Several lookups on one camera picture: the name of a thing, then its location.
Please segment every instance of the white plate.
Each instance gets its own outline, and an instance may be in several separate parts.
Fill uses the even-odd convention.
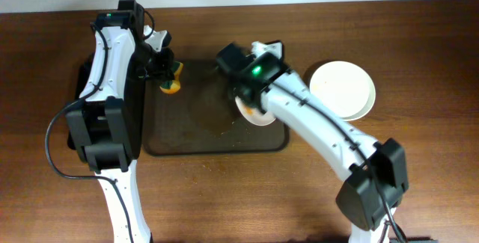
[[[271,112],[263,114],[257,108],[249,108],[238,96],[234,98],[234,101],[236,102],[241,115],[247,119],[248,122],[253,123],[256,126],[267,126],[276,120]]]
[[[309,84],[313,95],[343,120],[365,116],[376,100],[371,77],[355,64],[333,61],[318,68]]]

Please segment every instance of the green light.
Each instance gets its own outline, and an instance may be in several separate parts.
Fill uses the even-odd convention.
[[[261,66],[257,66],[253,68],[251,72],[253,73],[254,76],[258,76],[261,73]]]

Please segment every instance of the green spot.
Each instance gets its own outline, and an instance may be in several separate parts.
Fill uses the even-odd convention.
[[[254,76],[258,76],[261,73],[261,66],[257,66],[253,68],[251,72],[253,73]]]

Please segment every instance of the wire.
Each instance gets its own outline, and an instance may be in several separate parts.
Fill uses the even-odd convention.
[[[150,20],[151,20],[151,32],[147,36],[143,37],[143,40],[147,40],[148,38],[151,37],[151,35],[155,31],[155,19],[153,18],[153,16],[151,16],[148,10],[144,10],[144,12],[150,17]]]
[[[103,41],[103,49],[105,50],[105,57],[103,59],[102,72],[101,72],[100,78],[98,79],[98,83],[96,85],[94,85],[94,89],[90,93],[88,93],[87,95],[77,99],[76,101],[70,103],[69,105],[65,105],[50,121],[50,124],[48,125],[48,128],[46,129],[46,135],[45,135],[46,159],[48,160],[48,163],[50,164],[50,166],[52,167],[54,172],[57,173],[59,176],[64,177],[65,179],[96,179],[96,180],[101,179],[101,180],[105,180],[108,183],[110,183],[112,185],[113,189],[115,190],[115,193],[118,196],[118,199],[120,201],[121,207],[123,208],[123,211],[125,212],[126,224],[128,226],[129,240],[130,240],[131,243],[134,243],[133,242],[132,227],[131,227],[131,224],[130,224],[130,221],[129,221],[128,210],[126,209],[125,202],[123,201],[123,198],[121,197],[120,190],[118,190],[118,187],[116,186],[116,180],[109,179],[105,176],[71,176],[71,175],[65,174],[65,173],[61,172],[55,166],[55,164],[53,163],[52,157],[50,155],[50,148],[49,148],[50,135],[52,134],[52,128],[53,128],[54,124],[56,123],[56,121],[58,120],[58,118],[61,115],[63,115],[65,112],[67,112],[70,108],[77,105],[79,102],[83,102],[88,97],[93,96],[100,89],[100,85],[102,84],[103,78],[105,77],[106,64],[108,62],[108,50],[109,50],[108,43],[106,42],[106,38],[103,35],[103,33],[101,32],[101,30],[98,28],[98,26],[96,26],[94,23],[91,23],[90,26],[92,27],[92,29],[95,30],[95,32],[97,32],[100,35],[100,37]]]
[[[297,96],[295,93],[291,93],[289,90],[286,88],[282,87],[281,85],[270,82],[272,85],[275,87],[279,88],[280,90],[284,91],[285,93],[288,93],[295,99],[299,100],[300,102],[303,102],[305,105],[316,111],[317,113],[321,114],[324,118],[326,118],[344,137],[345,139],[351,143],[351,147],[359,153],[361,158],[364,160],[366,165],[369,167],[369,171],[371,176],[373,177],[374,185],[376,186],[376,190],[379,194],[379,197],[381,197],[382,201],[382,206],[384,207],[384,210],[388,216],[389,223],[394,231],[394,234],[397,237],[397,240],[401,243],[407,242],[407,238],[405,237],[404,233],[402,233],[402,230],[399,228],[399,226],[396,224],[394,221],[394,217],[392,216],[391,213],[391,208],[389,207],[388,203],[386,202],[384,191],[379,187],[379,179],[377,178],[376,172],[373,170],[373,166],[371,165],[369,159],[366,157],[366,155],[361,151],[361,149],[358,147],[358,144],[352,140],[352,138],[345,132],[332,118],[330,118],[328,115],[326,115],[324,112],[322,112],[320,109],[316,108],[314,105],[310,104],[307,100],[302,99],[301,97]]]

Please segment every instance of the white circle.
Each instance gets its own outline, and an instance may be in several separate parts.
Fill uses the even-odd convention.
[[[257,108],[249,108],[238,96],[234,98],[234,101],[236,102],[241,115],[248,122],[253,123],[256,126],[267,126],[276,120],[275,115],[269,111],[263,114]]]
[[[309,84],[313,95],[343,120],[365,116],[376,100],[371,77],[355,64],[333,61],[318,68]]]

